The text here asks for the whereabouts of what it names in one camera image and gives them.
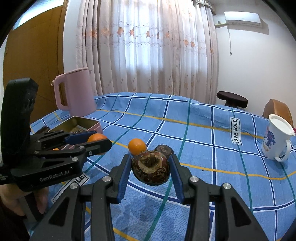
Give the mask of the person left hand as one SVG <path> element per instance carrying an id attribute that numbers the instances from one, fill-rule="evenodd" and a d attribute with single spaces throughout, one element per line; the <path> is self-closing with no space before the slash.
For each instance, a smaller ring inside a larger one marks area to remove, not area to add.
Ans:
<path id="1" fill-rule="evenodd" d="M 5 207 L 13 211 L 19 216 L 24 216 L 25 213 L 21 208 L 20 199 L 29 195 L 30 192 L 23 192 L 15 184 L 1 185 L 1 201 Z M 49 188 L 43 188 L 37 192 L 34 192 L 36 199 L 36 206 L 39 213 L 43 214 L 48 206 L 48 194 Z"/>

